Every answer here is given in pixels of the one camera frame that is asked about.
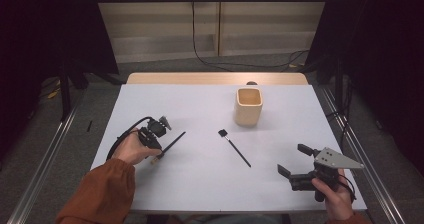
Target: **white tabletop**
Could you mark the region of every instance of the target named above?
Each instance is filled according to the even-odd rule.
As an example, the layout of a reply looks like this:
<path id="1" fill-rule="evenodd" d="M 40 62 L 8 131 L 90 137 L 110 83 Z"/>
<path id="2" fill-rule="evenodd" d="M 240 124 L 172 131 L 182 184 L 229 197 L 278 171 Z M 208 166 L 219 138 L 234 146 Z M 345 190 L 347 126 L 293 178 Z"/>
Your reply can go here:
<path id="1" fill-rule="evenodd" d="M 281 164 L 292 174 L 313 169 L 313 158 L 297 151 L 303 143 L 321 150 L 339 151 L 312 86 L 257 86 L 263 97 L 258 125 L 240 127 L 233 121 L 237 85 L 123 85 L 92 168 L 125 130 L 139 119 L 165 115 L 173 128 L 158 138 L 165 148 L 186 134 L 157 164 L 145 160 L 136 166 L 136 193 L 132 210 L 146 213 L 241 213 L 324 210 L 314 192 L 295 192 L 277 172 Z M 218 131 L 252 165 L 249 168 Z M 366 209 L 351 173 L 357 200 L 354 209 Z"/>

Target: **hand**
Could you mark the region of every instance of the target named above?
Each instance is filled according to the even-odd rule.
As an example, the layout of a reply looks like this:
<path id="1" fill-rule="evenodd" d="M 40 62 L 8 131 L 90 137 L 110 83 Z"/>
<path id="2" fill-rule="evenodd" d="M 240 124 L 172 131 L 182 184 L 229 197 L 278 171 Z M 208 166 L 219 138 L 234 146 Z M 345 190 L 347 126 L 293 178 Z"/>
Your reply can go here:
<path id="1" fill-rule="evenodd" d="M 121 142 L 112 155 L 112 158 L 120 159 L 128 164 L 136 165 L 148 156 L 157 156 L 162 153 L 159 149 L 150 149 L 144 146 L 138 139 L 138 129 L 134 128 Z"/>
<path id="2" fill-rule="evenodd" d="M 344 171 L 339 169 L 339 174 L 344 176 Z M 347 181 L 343 177 L 339 177 L 339 181 L 347 185 Z M 337 190 L 333 191 L 318 178 L 312 179 L 312 184 L 325 195 L 325 206 L 330 221 L 344 221 L 353 216 L 350 193 L 346 188 L 339 186 Z"/>

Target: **person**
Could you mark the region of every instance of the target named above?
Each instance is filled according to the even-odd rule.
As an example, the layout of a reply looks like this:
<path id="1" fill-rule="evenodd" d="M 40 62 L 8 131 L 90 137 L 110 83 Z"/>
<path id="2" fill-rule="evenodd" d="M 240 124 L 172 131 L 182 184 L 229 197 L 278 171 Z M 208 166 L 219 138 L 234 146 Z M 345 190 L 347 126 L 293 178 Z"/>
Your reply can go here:
<path id="1" fill-rule="evenodd" d="M 75 194 L 56 217 L 60 224 L 123 223 L 128 215 L 135 192 L 135 168 L 148 156 L 161 154 L 158 149 L 144 146 L 137 129 L 125 138 L 112 158 L 88 172 Z M 328 214 L 327 224 L 362 224 L 362 215 L 352 210 L 349 192 L 340 187 L 333 191 L 315 178 L 312 184 L 324 195 Z"/>

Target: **carpeted floor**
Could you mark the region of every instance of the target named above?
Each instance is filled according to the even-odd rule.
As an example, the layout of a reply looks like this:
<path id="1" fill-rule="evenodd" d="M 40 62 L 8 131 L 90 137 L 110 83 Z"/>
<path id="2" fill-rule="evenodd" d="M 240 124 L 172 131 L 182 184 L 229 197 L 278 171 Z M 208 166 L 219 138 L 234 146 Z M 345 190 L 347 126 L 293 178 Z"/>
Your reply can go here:
<path id="1" fill-rule="evenodd" d="M 305 54 L 301 55 L 294 63 L 302 63 L 305 57 Z M 221 64 L 219 68 L 197 59 L 128 63 L 120 64 L 121 74 L 114 77 L 126 80 L 133 72 L 296 71 L 298 69 L 296 65 L 282 66 L 289 59 L 289 54 L 205 58 L 208 62 L 232 63 Z M 75 191 L 81 177 L 90 169 L 120 87 L 91 74 L 87 75 L 87 79 L 90 81 L 87 90 L 72 89 L 71 91 L 74 101 L 78 96 L 82 96 L 83 99 L 53 160 L 53 165 L 48 170 L 47 178 L 37 193 L 26 223 L 53 223 L 56 213 Z M 316 84 L 315 73 L 307 74 L 307 79 L 314 85 L 324 112 L 331 113 L 322 93 L 323 86 Z M 334 82 L 331 81 L 325 87 L 334 88 Z M 58 129 L 60 117 L 60 96 L 53 99 L 40 98 L 33 118 L 14 148 L 3 160 L 3 170 L 0 172 L 0 223 L 6 223 L 12 215 Z M 336 138 L 340 138 L 341 129 L 336 120 L 330 116 L 329 123 Z M 350 105 L 349 124 L 393 197 L 405 223 L 422 223 L 424 220 L 424 213 L 421 211 L 424 209 L 423 177 L 400 154 L 390 134 L 378 128 L 372 111 L 355 91 L 353 91 Z M 343 142 L 346 155 L 352 155 L 347 142 Z M 375 197 L 374 190 L 367 184 L 366 177 L 358 172 L 356 181 L 367 202 L 370 218 L 374 223 L 387 223 L 386 214 L 380 206 L 381 200 Z M 292 213 L 290 217 L 294 224 L 323 223 L 325 213 Z M 131 214 L 127 219 L 127 223 L 144 223 L 144 221 L 145 218 L 137 214 Z"/>

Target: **brown sleeve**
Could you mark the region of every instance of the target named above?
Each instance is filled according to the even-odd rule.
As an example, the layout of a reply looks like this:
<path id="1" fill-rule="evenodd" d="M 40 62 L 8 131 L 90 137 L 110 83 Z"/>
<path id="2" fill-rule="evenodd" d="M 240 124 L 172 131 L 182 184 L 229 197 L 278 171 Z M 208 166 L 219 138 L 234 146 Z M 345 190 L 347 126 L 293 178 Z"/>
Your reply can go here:
<path id="1" fill-rule="evenodd" d="M 345 221 L 327 221 L 326 224 L 370 224 L 361 214 L 355 212 L 353 216 Z"/>
<path id="2" fill-rule="evenodd" d="M 56 223 L 123 223 L 135 191 L 135 168 L 110 159 L 82 179 Z"/>

